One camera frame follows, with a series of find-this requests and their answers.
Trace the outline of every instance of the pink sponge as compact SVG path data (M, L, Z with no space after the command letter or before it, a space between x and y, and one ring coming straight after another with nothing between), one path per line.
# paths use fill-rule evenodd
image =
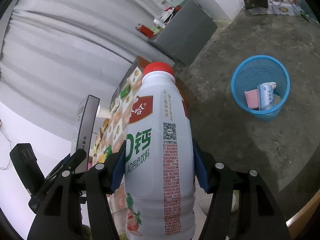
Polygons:
M258 100L258 90L245 91L245 100L247 101L247 105L250 109L259 108L259 100Z

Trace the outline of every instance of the qr code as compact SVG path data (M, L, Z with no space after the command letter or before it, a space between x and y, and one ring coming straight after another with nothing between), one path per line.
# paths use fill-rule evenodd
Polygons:
M163 139L164 140L177 140L176 124L164 122L163 123Z

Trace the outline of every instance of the red bottle cap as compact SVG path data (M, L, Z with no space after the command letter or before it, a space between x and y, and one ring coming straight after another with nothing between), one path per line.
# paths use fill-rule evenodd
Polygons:
M147 75L150 72L153 71L165 71L172 76L174 76L173 68L164 62L153 62L150 63L146 68L143 70L143 76Z

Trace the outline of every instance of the fruit illustration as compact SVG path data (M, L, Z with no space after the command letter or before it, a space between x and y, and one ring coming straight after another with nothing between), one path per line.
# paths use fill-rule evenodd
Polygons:
M127 219L126 219L127 229L129 230L130 233L136 236L142 236L142 234L138 232L138 228L142 224L140 219L140 211L138 210L137 213L134 212L133 199L130 193L127 193L126 201L127 201L127 207L128 207Z

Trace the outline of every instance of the plastic bottle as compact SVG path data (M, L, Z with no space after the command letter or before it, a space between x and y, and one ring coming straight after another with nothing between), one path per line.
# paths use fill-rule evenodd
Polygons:
M143 71L125 161L128 239L190 240L196 228L191 129L168 64Z

